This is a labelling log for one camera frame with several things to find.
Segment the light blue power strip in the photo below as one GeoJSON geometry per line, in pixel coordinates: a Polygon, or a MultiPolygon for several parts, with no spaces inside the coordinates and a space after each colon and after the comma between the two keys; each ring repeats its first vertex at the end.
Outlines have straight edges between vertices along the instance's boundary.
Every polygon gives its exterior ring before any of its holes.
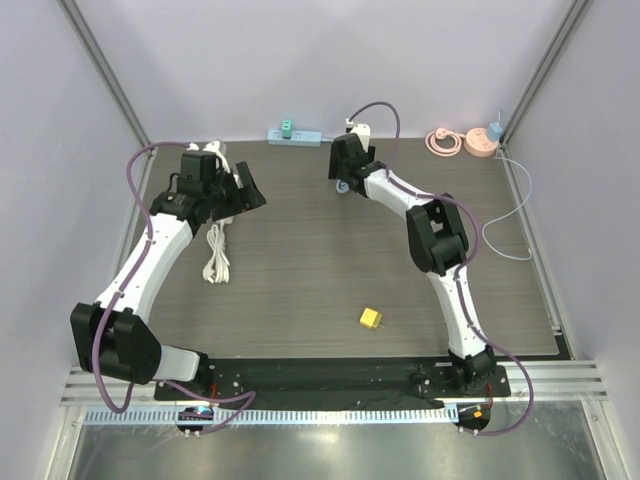
{"type": "Polygon", "coordinates": [[[291,135],[285,138],[281,129],[270,129],[266,139],[270,145],[286,147],[317,148],[322,144],[332,142],[331,138],[324,137],[319,131],[292,130],[291,135]]]}

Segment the teal plug adapter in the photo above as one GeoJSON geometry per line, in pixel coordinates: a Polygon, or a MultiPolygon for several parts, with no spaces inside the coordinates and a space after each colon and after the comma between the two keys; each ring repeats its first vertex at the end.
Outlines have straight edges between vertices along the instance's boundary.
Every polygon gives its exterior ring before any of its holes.
{"type": "Polygon", "coordinates": [[[285,140],[290,140],[293,136],[293,124],[291,120],[284,120],[281,124],[281,136],[285,140]]]}

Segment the white power strip with cord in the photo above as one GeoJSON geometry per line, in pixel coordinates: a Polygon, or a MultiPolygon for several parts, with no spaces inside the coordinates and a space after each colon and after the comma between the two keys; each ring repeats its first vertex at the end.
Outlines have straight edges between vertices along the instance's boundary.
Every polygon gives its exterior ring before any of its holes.
{"type": "Polygon", "coordinates": [[[233,223],[234,217],[215,221],[207,231],[206,240],[211,249],[211,257],[202,269],[202,278],[211,284],[228,283],[230,261],[226,255],[225,227],[233,223]]]}

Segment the yellow plug adapter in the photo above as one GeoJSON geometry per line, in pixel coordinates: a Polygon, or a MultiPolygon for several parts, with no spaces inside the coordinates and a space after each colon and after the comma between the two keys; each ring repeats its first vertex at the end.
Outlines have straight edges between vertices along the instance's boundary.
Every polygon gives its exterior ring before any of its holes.
{"type": "Polygon", "coordinates": [[[369,330],[378,330],[385,327],[382,318],[379,311],[365,308],[359,318],[359,325],[369,330]]]}

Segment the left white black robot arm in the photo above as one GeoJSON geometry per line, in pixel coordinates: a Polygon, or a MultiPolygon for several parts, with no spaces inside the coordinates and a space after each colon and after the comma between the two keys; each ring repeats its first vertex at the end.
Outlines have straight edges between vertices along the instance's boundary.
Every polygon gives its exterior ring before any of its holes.
{"type": "Polygon", "coordinates": [[[153,303],[173,264],[208,221],[265,205],[249,166],[228,167],[213,149],[187,150],[174,189],[152,202],[143,234],[98,298],[79,303],[70,323],[81,368],[134,384],[174,380],[188,398],[205,397],[212,375],[206,355],[163,345],[148,326],[153,303]]]}

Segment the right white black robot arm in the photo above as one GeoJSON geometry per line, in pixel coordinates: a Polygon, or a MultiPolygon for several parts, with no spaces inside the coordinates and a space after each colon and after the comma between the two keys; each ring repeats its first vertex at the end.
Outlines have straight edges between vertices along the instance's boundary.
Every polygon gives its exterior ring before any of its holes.
{"type": "Polygon", "coordinates": [[[453,388],[470,396],[496,372],[469,289],[467,265],[477,253],[460,216],[462,204],[447,194],[416,189],[375,159],[375,148],[349,132],[331,146],[328,178],[389,208],[405,220],[410,257],[430,280],[443,312],[453,388]]]}

